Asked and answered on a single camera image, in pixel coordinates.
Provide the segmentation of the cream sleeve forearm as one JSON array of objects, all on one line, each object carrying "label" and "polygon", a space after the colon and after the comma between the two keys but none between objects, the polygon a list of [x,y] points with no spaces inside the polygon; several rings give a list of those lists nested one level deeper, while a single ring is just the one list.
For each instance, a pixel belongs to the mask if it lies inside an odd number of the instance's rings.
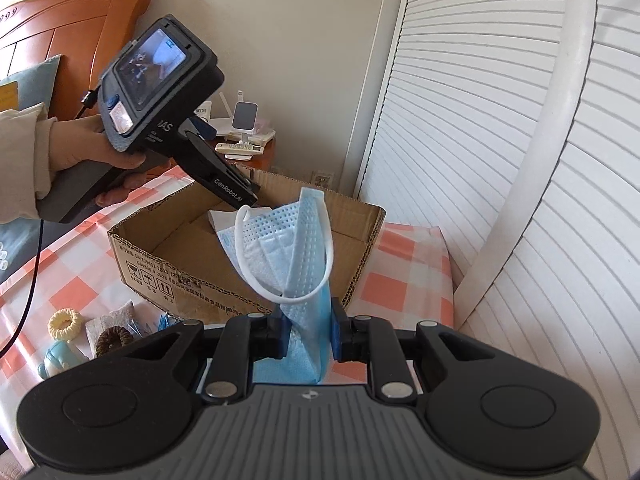
[{"label": "cream sleeve forearm", "polygon": [[51,189],[50,132],[56,123],[43,103],[5,110],[0,122],[0,218],[38,219],[37,200]]}]

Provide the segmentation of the person left hand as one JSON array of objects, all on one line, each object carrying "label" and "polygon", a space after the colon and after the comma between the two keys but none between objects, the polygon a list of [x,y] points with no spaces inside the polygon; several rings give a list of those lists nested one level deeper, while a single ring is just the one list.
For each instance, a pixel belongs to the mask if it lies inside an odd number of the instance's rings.
[{"label": "person left hand", "polygon": [[132,170],[122,184],[96,196],[96,204],[102,208],[123,202],[131,192],[150,180],[148,174],[137,172],[145,162],[145,154],[116,151],[102,133],[99,115],[68,122],[54,122],[49,133],[49,169],[51,190],[58,185],[58,174],[81,162],[103,162],[108,166]]}]

